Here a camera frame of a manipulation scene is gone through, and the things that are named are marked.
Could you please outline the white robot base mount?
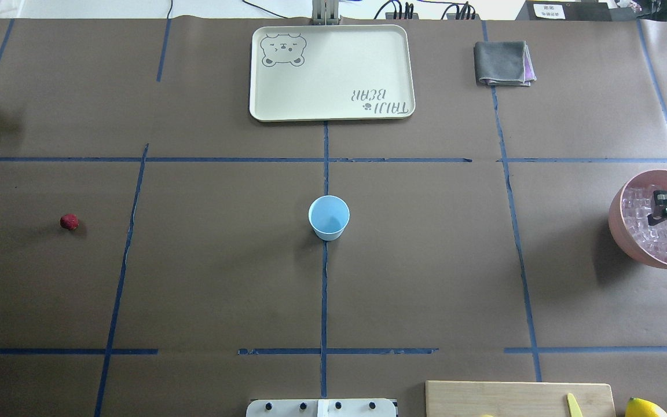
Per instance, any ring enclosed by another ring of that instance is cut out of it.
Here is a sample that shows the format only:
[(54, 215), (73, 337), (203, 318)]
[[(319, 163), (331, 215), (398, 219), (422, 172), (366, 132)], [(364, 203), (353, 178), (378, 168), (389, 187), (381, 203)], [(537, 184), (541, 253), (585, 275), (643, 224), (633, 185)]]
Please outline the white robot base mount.
[(399, 407), (388, 398), (257, 399), (246, 416), (397, 416)]

